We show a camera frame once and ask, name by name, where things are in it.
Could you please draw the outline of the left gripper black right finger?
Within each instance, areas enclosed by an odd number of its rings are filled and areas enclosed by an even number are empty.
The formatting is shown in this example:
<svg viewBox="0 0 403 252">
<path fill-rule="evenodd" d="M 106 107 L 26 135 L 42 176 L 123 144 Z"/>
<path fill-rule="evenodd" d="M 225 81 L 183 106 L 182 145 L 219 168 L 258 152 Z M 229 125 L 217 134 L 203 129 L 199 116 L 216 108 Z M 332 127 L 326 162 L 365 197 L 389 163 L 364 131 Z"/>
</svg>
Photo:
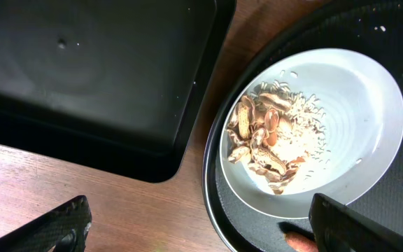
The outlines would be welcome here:
<svg viewBox="0 0 403 252">
<path fill-rule="evenodd" d="M 403 236 L 320 193 L 309 222 L 319 251 L 403 252 Z"/>
</svg>

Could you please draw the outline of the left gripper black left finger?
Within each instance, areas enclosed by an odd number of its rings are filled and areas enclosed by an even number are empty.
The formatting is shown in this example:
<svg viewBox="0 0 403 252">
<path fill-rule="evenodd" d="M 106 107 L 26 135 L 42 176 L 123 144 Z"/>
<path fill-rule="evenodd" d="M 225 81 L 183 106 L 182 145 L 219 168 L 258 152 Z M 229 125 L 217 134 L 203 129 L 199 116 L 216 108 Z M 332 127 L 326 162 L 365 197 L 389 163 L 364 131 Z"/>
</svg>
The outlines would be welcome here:
<svg viewBox="0 0 403 252">
<path fill-rule="evenodd" d="M 92 226 L 86 196 L 79 195 L 0 238 L 0 252 L 83 252 Z"/>
</svg>

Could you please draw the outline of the orange carrot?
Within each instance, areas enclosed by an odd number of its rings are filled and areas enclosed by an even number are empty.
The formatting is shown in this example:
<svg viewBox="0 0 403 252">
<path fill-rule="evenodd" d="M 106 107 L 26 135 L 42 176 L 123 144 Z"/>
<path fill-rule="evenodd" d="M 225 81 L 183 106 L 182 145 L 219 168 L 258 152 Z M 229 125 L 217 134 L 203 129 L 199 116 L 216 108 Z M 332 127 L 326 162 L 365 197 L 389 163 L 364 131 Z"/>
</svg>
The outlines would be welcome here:
<svg viewBox="0 0 403 252">
<path fill-rule="evenodd" d="M 284 234 L 284 239 L 296 252 L 318 252 L 316 243 L 299 233 L 287 232 Z"/>
</svg>

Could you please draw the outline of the light grey plate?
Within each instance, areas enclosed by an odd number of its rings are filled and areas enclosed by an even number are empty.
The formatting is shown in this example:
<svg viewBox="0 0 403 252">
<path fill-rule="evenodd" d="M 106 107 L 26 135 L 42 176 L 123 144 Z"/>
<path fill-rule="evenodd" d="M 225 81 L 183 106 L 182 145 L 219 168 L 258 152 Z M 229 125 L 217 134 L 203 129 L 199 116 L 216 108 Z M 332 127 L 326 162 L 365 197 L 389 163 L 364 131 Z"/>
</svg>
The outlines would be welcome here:
<svg viewBox="0 0 403 252">
<path fill-rule="evenodd" d="M 242 94 L 285 83 L 316 98 L 325 146 L 282 195 L 243 164 L 231 164 L 220 138 L 220 166 L 229 188 L 249 208 L 276 218 L 306 218 L 316 193 L 350 204 L 365 194 L 394 160 L 403 137 L 403 97 L 391 74 L 361 53 L 322 48 L 286 57 L 248 80 Z"/>
</svg>

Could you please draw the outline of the food scraps and rice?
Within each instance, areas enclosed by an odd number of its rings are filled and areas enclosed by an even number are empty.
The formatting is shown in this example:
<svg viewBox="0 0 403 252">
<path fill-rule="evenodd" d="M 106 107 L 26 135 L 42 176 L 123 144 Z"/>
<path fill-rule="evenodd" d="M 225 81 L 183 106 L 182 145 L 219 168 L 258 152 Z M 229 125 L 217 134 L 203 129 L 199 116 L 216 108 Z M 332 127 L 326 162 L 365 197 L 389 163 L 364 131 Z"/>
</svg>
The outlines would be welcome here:
<svg viewBox="0 0 403 252">
<path fill-rule="evenodd" d="M 241 163 L 281 195 L 309 162 L 325 152 L 325 112 L 314 94 L 274 80 L 241 95 L 226 124 L 227 161 Z"/>
</svg>

